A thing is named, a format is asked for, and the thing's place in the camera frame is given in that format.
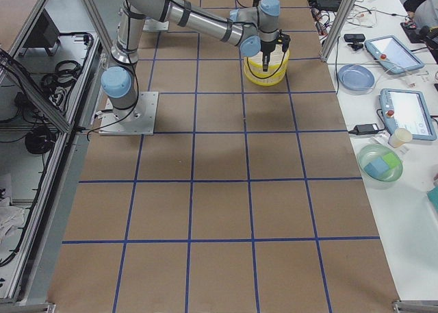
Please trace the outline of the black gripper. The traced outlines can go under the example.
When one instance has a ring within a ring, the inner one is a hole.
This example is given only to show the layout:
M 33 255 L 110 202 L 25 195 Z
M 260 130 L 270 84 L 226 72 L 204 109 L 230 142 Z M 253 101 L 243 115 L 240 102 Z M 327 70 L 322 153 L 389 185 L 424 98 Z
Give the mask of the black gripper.
M 270 54 L 277 45 L 281 46 L 281 51 L 285 53 L 289 49 L 291 38 L 288 34 L 278 32 L 271 41 L 261 41 L 261 52 L 263 53 L 263 71 L 268 71 L 270 64 Z

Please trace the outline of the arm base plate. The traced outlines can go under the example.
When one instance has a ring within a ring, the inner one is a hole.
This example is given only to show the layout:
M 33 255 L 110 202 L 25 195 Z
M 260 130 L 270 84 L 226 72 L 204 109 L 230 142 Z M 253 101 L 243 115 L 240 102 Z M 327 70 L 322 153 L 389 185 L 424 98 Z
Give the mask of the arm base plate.
M 158 92 L 140 92 L 137 106 L 129 114 L 130 110 L 114 110 L 111 101 L 107 99 L 105 108 L 110 112 L 104 113 L 102 116 L 99 129 L 100 135 L 153 135 L 158 100 Z
M 169 29 L 169 22 L 160 22 L 152 18 L 146 18 L 142 31 L 143 32 L 167 32 Z

